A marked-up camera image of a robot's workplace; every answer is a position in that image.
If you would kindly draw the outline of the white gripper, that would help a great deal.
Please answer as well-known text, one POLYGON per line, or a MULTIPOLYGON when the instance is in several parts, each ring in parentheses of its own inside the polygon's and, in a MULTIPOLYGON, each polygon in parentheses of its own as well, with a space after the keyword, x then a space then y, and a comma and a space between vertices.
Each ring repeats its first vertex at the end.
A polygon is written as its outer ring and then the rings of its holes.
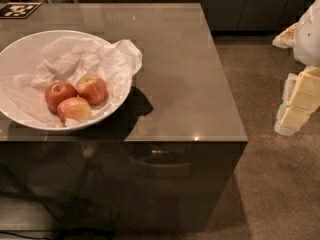
POLYGON ((320 107, 320 0, 315 0, 294 23, 277 35, 272 45, 292 48, 294 58, 307 66, 298 75, 290 73, 285 81, 282 104, 274 130, 284 136, 299 132, 320 107))

